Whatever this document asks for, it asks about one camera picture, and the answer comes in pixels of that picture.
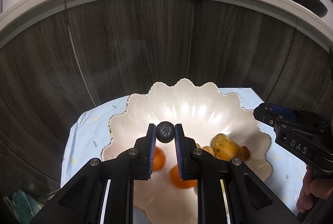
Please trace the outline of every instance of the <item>dark fruit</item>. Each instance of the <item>dark fruit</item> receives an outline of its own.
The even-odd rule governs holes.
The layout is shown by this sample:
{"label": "dark fruit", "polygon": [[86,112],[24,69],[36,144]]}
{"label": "dark fruit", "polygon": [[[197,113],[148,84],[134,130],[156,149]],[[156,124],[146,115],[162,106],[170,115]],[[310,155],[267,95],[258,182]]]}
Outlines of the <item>dark fruit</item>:
{"label": "dark fruit", "polygon": [[174,125],[170,122],[161,122],[156,127],[156,138],[167,144],[174,139]]}

